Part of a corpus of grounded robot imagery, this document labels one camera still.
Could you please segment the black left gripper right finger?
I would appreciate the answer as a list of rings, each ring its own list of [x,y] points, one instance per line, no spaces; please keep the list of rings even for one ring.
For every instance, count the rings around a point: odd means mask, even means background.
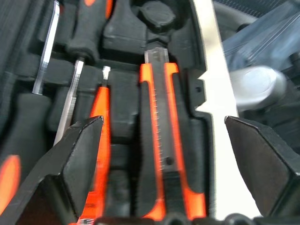
[[[300,216],[300,155],[270,127],[227,116],[239,172],[262,216]]]

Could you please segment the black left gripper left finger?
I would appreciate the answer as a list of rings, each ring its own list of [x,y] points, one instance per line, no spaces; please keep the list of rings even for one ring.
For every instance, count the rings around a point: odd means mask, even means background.
[[[83,212],[96,168],[102,116],[70,126],[21,183],[0,225],[68,225]]]

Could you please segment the screwdriver with thick shaft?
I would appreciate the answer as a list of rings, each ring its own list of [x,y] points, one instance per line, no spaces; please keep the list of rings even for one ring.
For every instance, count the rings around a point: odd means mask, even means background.
[[[0,215],[46,152],[44,125],[51,100],[43,95],[43,79],[50,62],[59,17],[60,3],[59,0],[54,0],[53,13],[32,92],[19,95],[16,101],[16,116],[1,149]]]

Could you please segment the orange tester pen screwdriver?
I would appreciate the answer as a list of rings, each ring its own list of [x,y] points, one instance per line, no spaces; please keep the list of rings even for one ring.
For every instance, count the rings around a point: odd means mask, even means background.
[[[95,219],[102,217],[105,212],[107,182],[111,161],[110,90],[107,84],[110,71],[110,67],[103,67],[103,83],[97,90],[90,113],[90,117],[102,116],[104,122],[99,141],[94,181],[77,225],[93,225]]]

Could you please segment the orange black utility knife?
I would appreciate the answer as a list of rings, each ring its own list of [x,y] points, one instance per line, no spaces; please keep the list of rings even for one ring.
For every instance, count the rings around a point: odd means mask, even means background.
[[[179,70],[162,47],[140,69],[142,164],[136,214],[159,225],[192,225],[207,215],[206,126],[190,118]]]

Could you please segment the screwdriver with thin shaft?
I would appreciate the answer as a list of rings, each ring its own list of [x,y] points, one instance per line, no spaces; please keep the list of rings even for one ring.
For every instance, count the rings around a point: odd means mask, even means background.
[[[67,51],[76,59],[72,81],[67,92],[54,145],[71,125],[76,102],[76,93],[83,66],[95,63],[99,58],[98,44],[101,32],[111,15],[113,0],[79,0],[76,26]]]

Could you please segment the black plastic tool case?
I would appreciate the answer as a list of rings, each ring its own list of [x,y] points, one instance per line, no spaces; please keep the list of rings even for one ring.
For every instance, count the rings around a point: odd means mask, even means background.
[[[32,92],[53,2],[0,0],[0,153],[16,116],[19,95]],[[75,30],[79,0],[59,0],[59,3],[59,23],[43,79],[43,95],[51,100],[44,125],[45,154],[54,146],[76,61],[68,53],[67,45]],[[169,62],[177,64],[180,92],[187,113],[206,126],[207,215],[195,219],[192,225],[216,224],[212,218],[211,116],[196,110],[206,101],[199,77],[207,67],[195,3],[193,0],[113,0],[111,15],[98,44],[99,58],[95,63],[86,62],[83,66],[70,125],[92,118],[92,106],[103,83],[103,67],[110,67],[107,84],[110,90],[111,161],[105,212],[93,225],[159,225],[136,214],[142,164],[140,69],[145,62],[145,52],[155,47],[167,49]]]

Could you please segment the grey rounded knee cover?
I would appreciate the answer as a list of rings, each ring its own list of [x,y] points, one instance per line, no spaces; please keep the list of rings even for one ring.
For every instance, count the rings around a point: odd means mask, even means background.
[[[230,72],[238,112],[258,110],[277,103],[286,93],[282,72],[268,66],[252,66]]]

